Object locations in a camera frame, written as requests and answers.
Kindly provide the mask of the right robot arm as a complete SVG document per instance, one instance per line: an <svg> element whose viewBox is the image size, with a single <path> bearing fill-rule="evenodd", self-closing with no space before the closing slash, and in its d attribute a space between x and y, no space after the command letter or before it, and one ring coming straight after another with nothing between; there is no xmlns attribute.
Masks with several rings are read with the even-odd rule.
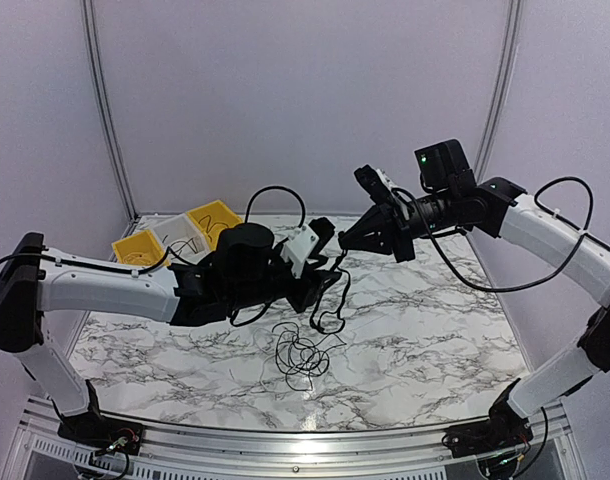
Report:
<svg viewBox="0 0 610 480"><path fill-rule="evenodd" d="M563 274L598 304L586 330L535 372L515 381L497 398L480 430L491 448L514 437L521 424L549 402L584 386L599 372L610 372L610 246L589 227L577 227L544 206L538 195L502 177L477 183L463 148L450 139L416 151L425 196L416 199L369 165L354 173L373 205L339 244L348 251L391 255L398 262L415 257L421 237L435 242L449 227L481 230L521 247Z"/></svg>

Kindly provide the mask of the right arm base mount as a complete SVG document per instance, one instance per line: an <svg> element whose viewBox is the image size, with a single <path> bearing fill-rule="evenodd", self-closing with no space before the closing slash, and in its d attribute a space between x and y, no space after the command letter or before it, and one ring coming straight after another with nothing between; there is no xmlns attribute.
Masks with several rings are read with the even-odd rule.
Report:
<svg viewBox="0 0 610 480"><path fill-rule="evenodd" d="M533 433L526 419L514 414L491 414L487 419L448 427L441 443L454 458L481 455L530 443Z"/></svg>

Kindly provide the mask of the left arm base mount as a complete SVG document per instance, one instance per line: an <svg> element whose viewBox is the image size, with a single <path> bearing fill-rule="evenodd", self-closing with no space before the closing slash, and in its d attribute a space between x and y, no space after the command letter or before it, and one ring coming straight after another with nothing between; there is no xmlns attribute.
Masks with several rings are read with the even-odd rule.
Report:
<svg viewBox="0 0 610 480"><path fill-rule="evenodd" d="M137 455L141 448L144 426L141 423L107 417L94 412L77 416L59 415L58 436L97 450L106 449L120 438L127 443L120 450Z"/></svg>

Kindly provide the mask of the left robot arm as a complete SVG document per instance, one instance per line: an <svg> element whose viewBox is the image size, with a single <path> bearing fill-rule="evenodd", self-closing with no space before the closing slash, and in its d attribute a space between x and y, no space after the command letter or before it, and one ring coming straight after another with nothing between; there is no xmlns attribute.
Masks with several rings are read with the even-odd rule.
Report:
<svg viewBox="0 0 610 480"><path fill-rule="evenodd" d="M113 430L101 414L91 383L83 379L42 327L45 313L99 311L144 317L180 327L229 321L239 327L244 309L263 311L284 299L297 313L317 304L340 277L324 267L322 248L335 228L325 217L276 241L257 223L224 230L217 247L197 263L169 262L167 249L148 267L79 258L26 234L0 259L0 350L14 355L49 394L65 430L91 445Z"/></svg>

